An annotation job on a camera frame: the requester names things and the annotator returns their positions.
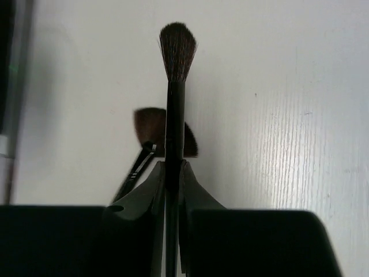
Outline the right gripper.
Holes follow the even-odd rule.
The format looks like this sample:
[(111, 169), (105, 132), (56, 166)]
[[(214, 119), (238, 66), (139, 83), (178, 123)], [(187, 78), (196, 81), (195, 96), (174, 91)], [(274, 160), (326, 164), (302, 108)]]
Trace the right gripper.
[[(164, 162), (107, 208), (1, 207), (2, 276), (160, 276)], [(306, 211), (198, 209), (187, 217), (187, 276), (340, 276)]]

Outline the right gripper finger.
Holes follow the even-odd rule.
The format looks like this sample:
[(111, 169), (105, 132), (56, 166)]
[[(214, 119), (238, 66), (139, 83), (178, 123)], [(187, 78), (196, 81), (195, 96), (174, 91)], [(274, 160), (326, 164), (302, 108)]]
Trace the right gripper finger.
[(197, 181), (188, 161), (180, 168), (180, 264), (190, 276), (190, 214), (195, 209), (226, 209)]

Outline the fan makeup brush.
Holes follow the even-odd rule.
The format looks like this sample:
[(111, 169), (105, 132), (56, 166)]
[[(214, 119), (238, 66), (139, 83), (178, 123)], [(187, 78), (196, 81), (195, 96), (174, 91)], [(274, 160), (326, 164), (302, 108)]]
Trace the fan makeup brush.
[(133, 112), (133, 118), (141, 152), (111, 200), (112, 204), (134, 189), (153, 158), (163, 158), (165, 155), (166, 110), (158, 107), (138, 108)]

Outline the long black makeup brush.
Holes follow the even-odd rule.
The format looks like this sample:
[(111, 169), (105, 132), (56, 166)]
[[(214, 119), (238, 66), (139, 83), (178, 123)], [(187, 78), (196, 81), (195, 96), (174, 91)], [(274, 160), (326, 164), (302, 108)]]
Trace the long black makeup brush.
[(185, 144), (185, 83), (197, 41), (186, 24), (169, 23), (159, 35), (168, 79), (165, 124), (165, 275), (176, 276), (179, 176)]

